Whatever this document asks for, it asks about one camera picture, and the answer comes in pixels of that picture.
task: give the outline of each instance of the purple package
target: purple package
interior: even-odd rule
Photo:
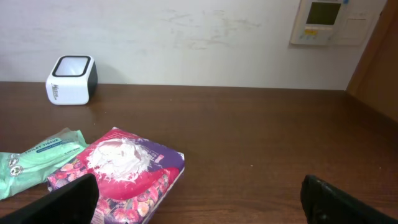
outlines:
[[[99,199],[92,224],[147,223],[184,168],[182,153],[113,128],[47,178],[56,190],[95,175]]]

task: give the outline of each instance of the tabletop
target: tabletop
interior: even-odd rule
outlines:
[[[44,83],[0,83],[0,151],[63,128],[92,143],[118,127],[185,154],[156,223],[306,223],[306,174],[398,218],[398,129],[343,91],[98,85],[87,105],[55,106]],[[47,194],[0,201],[0,217]]]

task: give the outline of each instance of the brown wooden trim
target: brown wooden trim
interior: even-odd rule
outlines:
[[[388,0],[373,31],[372,37],[370,38],[368,45],[362,54],[361,60],[359,61],[356,70],[349,81],[346,91],[350,95],[356,96],[358,88],[365,78],[366,72],[368,71],[374,56],[377,55],[377,52],[379,51],[379,48],[386,37],[387,31],[389,30],[391,22],[397,11],[398,1]]]

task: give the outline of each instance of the white wall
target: white wall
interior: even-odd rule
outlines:
[[[59,56],[90,54],[101,83],[345,89],[366,43],[289,45],[299,3],[0,0],[0,80],[44,82]]]

